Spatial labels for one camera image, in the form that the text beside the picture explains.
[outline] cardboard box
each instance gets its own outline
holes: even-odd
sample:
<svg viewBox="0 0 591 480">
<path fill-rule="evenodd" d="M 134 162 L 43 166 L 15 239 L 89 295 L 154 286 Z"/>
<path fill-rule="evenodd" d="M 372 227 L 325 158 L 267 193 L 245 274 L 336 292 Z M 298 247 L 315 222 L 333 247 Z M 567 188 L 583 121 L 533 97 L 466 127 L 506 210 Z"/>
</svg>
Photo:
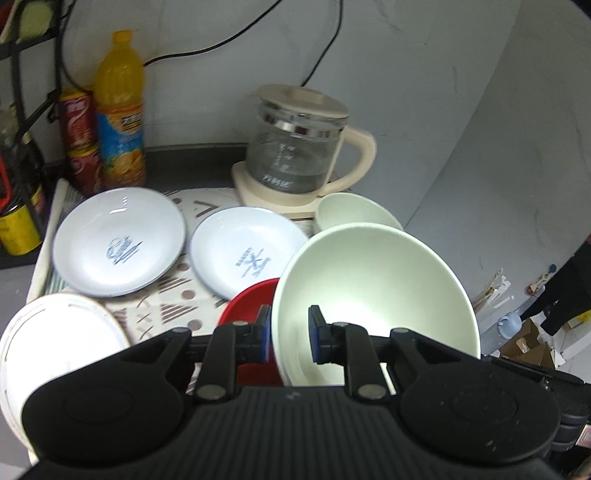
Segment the cardboard box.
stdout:
<svg viewBox="0 0 591 480">
<path fill-rule="evenodd" d="M 539 367 L 555 368 L 552 349 L 538 341 L 537 325 L 527 319 L 521 330 L 501 348 L 501 355 Z"/>
</svg>

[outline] chip can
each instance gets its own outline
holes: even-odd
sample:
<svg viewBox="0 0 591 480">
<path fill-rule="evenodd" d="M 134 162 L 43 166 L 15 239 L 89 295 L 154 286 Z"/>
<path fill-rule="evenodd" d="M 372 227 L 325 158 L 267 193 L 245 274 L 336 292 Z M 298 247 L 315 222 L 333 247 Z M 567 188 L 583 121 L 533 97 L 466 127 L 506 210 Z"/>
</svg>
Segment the chip can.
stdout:
<svg viewBox="0 0 591 480">
<path fill-rule="evenodd" d="M 67 89 L 60 95 L 60 125 L 66 150 L 96 143 L 95 104 L 90 93 Z"/>
<path fill-rule="evenodd" d="M 81 150 L 68 152 L 73 184 L 80 192 L 90 197 L 104 190 L 103 166 L 99 147 L 94 144 Z"/>
</svg>

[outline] white plate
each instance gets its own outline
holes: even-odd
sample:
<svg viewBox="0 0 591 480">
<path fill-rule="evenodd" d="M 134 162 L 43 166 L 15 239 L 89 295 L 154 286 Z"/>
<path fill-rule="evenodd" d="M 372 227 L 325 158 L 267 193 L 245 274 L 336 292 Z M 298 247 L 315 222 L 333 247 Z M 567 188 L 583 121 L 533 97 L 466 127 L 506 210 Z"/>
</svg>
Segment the white plate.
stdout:
<svg viewBox="0 0 591 480">
<path fill-rule="evenodd" d="M 117 321 L 97 302 L 55 293 L 25 305 L 0 339 L 0 408 L 29 450 L 22 407 L 41 385 L 129 346 Z"/>
<path fill-rule="evenodd" d="M 116 297 L 165 273 L 184 240 L 183 215 L 168 197 L 136 187 L 110 190 L 65 218 L 53 243 L 53 264 L 74 290 Z"/>
<path fill-rule="evenodd" d="M 196 228 L 189 241 L 189 258 L 207 286 L 232 299 L 255 283 L 280 277 L 307 240 L 278 213 L 257 207 L 228 208 Z"/>
</svg>

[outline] kettle handle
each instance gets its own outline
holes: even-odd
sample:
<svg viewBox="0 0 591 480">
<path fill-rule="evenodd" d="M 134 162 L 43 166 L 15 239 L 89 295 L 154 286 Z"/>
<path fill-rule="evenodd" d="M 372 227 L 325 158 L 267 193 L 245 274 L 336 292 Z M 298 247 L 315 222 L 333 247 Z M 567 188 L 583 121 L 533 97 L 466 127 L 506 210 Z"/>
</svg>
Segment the kettle handle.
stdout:
<svg viewBox="0 0 591 480">
<path fill-rule="evenodd" d="M 320 197 L 328 195 L 329 193 L 342 192 L 343 190 L 348 189 L 351 185 L 361 180 L 374 163 L 377 148 L 375 138 L 371 133 L 359 128 L 346 126 L 343 128 L 341 135 L 343 137 L 343 142 L 350 143 L 359 149 L 361 152 L 361 158 L 357 162 L 357 165 L 353 167 L 353 170 L 347 175 L 324 185 L 318 193 Z"/>
</svg>

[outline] black power cable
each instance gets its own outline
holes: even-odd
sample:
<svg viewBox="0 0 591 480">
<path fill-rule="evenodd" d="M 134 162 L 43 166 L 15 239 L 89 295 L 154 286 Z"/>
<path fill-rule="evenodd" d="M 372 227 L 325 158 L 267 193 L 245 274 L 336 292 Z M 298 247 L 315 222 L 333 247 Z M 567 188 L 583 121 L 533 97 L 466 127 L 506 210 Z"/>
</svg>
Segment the black power cable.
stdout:
<svg viewBox="0 0 591 480">
<path fill-rule="evenodd" d="M 263 13 L 261 13 L 258 17 L 256 17 L 252 22 L 250 22 L 246 27 L 244 27 L 240 32 L 235 33 L 231 37 L 228 37 L 226 40 L 221 41 L 220 43 L 216 43 L 211 47 L 202 48 L 201 50 L 193 50 L 193 51 L 185 51 L 182 53 L 169 53 L 168 55 L 160 55 L 159 57 L 154 57 L 151 60 L 148 60 L 144 63 L 144 67 L 148 65 L 152 65 L 156 61 L 166 60 L 166 59 L 178 59 L 180 57 L 192 57 L 193 55 L 201 55 L 202 53 L 207 53 L 208 51 L 215 50 L 216 48 L 223 47 L 224 45 L 230 43 L 232 40 L 240 37 L 243 33 L 249 31 L 252 27 L 254 27 L 257 23 L 259 23 L 263 18 L 265 18 L 268 14 L 270 14 L 277 5 L 279 5 L 283 0 L 277 0 L 274 4 L 272 4 L 269 8 L 267 8 Z"/>
<path fill-rule="evenodd" d="M 72 75 L 70 75 L 70 72 L 68 72 L 68 68 L 66 67 L 66 62 L 64 62 L 64 37 L 66 36 L 66 28 L 68 27 L 68 23 L 70 22 L 70 18 L 72 17 L 72 11 L 74 10 L 74 7 L 76 6 L 76 2 L 78 0 L 72 0 L 72 3 L 70 4 L 70 6 L 68 7 L 68 10 L 66 12 L 66 21 L 64 22 L 64 26 L 60 29 L 60 35 L 61 35 L 61 48 L 60 48 L 60 58 L 59 58 L 59 62 L 61 65 L 61 71 L 64 72 L 64 75 L 66 76 L 66 78 L 68 79 L 68 81 L 77 89 L 80 90 L 81 92 L 84 93 L 92 93 L 90 90 L 84 88 L 83 86 L 78 85 L 78 83 L 72 78 Z"/>
<path fill-rule="evenodd" d="M 326 48 L 320 54 L 320 57 L 318 57 L 318 60 L 316 60 L 316 63 L 314 64 L 314 67 L 312 67 L 311 72 L 308 74 L 308 76 L 306 77 L 306 79 L 302 83 L 300 83 L 300 86 L 301 87 L 305 87 L 308 84 L 308 82 L 310 81 L 310 79 L 312 78 L 312 75 L 314 75 L 314 72 L 318 68 L 318 65 L 320 65 L 320 62 L 322 61 L 322 59 L 326 55 L 326 52 L 328 52 L 329 48 L 335 42 L 336 37 L 339 36 L 340 28 L 342 27 L 342 25 L 343 25 L 343 0 L 339 0 L 339 22 L 337 23 L 335 34 L 332 36 L 332 38 L 330 39 L 328 45 L 326 46 Z"/>
<path fill-rule="evenodd" d="M 61 29 L 62 30 L 62 32 L 61 32 L 62 38 L 63 38 L 63 36 L 66 33 L 66 28 L 67 28 L 68 23 L 70 21 L 70 17 L 72 16 L 72 10 L 74 10 L 74 6 L 76 5 L 76 2 L 77 1 L 78 0 L 73 0 L 72 3 L 70 4 L 70 6 L 68 7 L 68 10 L 67 10 L 66 15 L 65 15 L 66 21 L 64 22 L 64 26 Z M 223 47 L 224 45 L 227 45 L 232 40 L 237 39 L 242 34 L 246 33 L 248 30 L 250 30 L 252 27 L 254 27 L 254 25 L 256 25 L 257 23 L 259 23 L 263 18 L 265 18 L 269 13 L 271 13 L 277 7 L 277 5 L 279 5 L 282 1 L 283 0 L 276 0 L 269 8 L 267 8 L 263 13 L 261 13 L 258 17 L 256 17 L 252 22 L 250 22 L 242 30 L 240 30 L 239 32 L 235 33 L 231 37 L 228 37 L 227 39 L 225 39 L 225 40 L 223 40 L 223 41 L 221 41 L 219 43 L 216 43 L 215 45 L 212 45 L 211 47 L 202 48 L 200 50 L 185 51 L 185 52 L 181 52 L 181 53 L 170 53 L 170 54 L 166 54 L 166 55 L 160 55 L 158 57 L 154 57 L 153 59 L 150 59 L 150 60 L 146 61 L 144 63 L 144 67 L 147 67 L 148 65 L 152 65 L 153 63 L 155 63 L 157 61 L 160 61 L 160 60 L 177 59 L 177 58 L 181 58 L 181 57 L 192 57 L 194 55 L 201 55 L 202 53 L 207 53 L 207 52 L 210 52 L 210 51 L 215 50 L 217 48 Z M 343 25 L 343 3 L 344 3 L 344 0 L 339 0 L 339 20 L 338 20 L 338 23 L 337 23 L 337 27 L 336 27 L 335 33 L 333 34 L 332 38 L 330 39 L 328 45 L 324 48 L 324 50 L 320 54 L 320 57 L 318 57 L 318 60 L 314 64 L 314 67 L 312 68 L 311 72 L 304 79 L 304 81 L 302 83 L 300 83 L 300 86 L 304 87 L 304 86 L 306 86 L 306 84 L 308 84 L 308 82 L 312 78 L 312 75 L 314 75 L 314 73 L 318 69 L 318 66 L 320 65 L 320 62 L 322 62 L 324 56 L 326 55 L 326 52 L 328 52 L 328 50 L 330 49 L 330 47 L 332 46 L 332 44 L 335 42 L 336 38 L 339 36 L 341 27 Z M 62 42 L 61 50 L 62 50 L 60 52 L 61 69 L 64 72 L 64 75 L 66 75 L 66 78 L 69 80 L 69 82 L 74 87 L 76 87 L 80 91 L 86 92 L 86 93 L 91 93 L 87 89 L 81 87 L 72 78 L 72 76 L 68 72 L 68 69 L 66 67 L 66 64 L 65 64 L 64 58 L 63 58 L 63 42 Z"/>
</svg>

